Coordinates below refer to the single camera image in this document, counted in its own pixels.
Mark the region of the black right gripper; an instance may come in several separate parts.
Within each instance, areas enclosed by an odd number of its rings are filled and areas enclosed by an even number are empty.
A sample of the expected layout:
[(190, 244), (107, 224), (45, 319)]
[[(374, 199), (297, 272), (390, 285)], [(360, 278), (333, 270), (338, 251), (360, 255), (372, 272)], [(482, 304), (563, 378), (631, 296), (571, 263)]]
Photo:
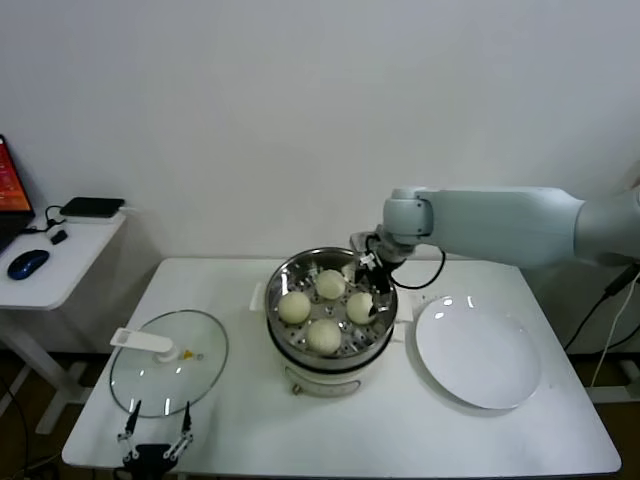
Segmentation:
[(368, 318), (370, 320), (389, 310), (391, 296), (388, 293), (393, 290), (393, 282), (374, 253), (364, 253), (360, 257), (360, 269), (354, 273), (354, 283), (356, 285), (369, 283), (372, 289), (379, 294), (384, 294), (371, 296), (371, 305), (368, 310)]

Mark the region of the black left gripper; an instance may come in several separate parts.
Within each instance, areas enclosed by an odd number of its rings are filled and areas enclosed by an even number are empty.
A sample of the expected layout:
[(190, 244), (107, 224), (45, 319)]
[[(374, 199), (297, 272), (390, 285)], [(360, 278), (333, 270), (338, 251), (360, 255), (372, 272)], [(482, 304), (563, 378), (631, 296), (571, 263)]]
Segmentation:
[(174, 461), (171, 456), (182, 456), (193, 442), (191, 432), (191, 403), (187, 402), (179, 438), (171, 445), (168, 443), (139, 444), (132, 443), (132, 437), (138, 421), (142, 401), (138, 400), (130, 413), (124, 431), (117, 435), (124, 467), (127, 470), (171, 470)]

